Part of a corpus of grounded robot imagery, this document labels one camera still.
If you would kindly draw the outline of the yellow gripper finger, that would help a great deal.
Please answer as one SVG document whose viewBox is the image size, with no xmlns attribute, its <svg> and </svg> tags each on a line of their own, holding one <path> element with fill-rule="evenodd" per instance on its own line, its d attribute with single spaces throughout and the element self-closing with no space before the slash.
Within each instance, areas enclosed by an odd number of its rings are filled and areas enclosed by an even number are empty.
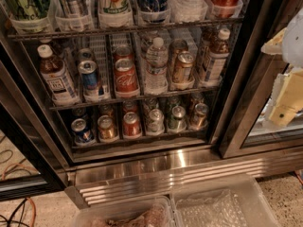
<svg viewBox="0 0 303 227">
<path fill-rule="evenodd" d="M 287 75 L 279 74 L 272 92 L 273 106 L 268 119 L 286 127 L 303 109 L 303 69 L 294 67 Z"/>
<path fill-rule="evenodd" d="M 286 28 L 281 29 L 277 35 L 275 35 L 271 40 L 265 43 L 262 48 L 261 52 L 267 55 L 281 55 L 282 50 L 282 42 L 284 38 Z"/>
</svg>

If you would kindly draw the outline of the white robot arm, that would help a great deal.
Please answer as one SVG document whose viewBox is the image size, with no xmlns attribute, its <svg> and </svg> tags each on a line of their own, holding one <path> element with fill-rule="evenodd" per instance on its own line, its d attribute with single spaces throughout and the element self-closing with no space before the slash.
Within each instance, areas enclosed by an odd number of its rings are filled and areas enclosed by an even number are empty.
<svg viewBox="0 0 303 227">
<path fill-rule="evenodd" d="M 289 73 L 276 76 L 263 122 L 266 127 L 284 128 L 303 109 L 303 9 L 263 45 L 261 52 L 281 55 L 291 65 Z"/>
</svg>

